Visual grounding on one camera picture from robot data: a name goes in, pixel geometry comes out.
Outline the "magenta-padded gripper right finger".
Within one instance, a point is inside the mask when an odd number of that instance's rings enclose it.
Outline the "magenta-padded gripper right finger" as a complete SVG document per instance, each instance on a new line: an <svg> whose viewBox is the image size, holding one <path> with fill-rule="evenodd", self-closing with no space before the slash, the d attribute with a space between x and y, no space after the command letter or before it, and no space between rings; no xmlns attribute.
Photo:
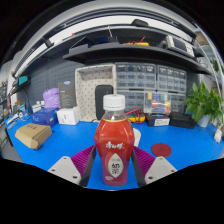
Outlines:
<svg viewBox="0 0 224 224"><path fill-rule="evenodd" d="M163 156L154 157L138 147L133 148L131 158L139 187L148 185L177 171Z"/></svg>

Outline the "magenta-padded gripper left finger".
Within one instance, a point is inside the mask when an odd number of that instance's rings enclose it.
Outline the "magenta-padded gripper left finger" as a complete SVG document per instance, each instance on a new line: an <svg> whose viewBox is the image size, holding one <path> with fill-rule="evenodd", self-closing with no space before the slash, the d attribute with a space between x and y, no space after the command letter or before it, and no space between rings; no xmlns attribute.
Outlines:
<svg viewBox="0 0 224 224"><path fill-rule="evenodd" d="M72 157L61 157L50 169L49 172L67 181L86 187L96 157L94 145L76 153Z"/></svg>

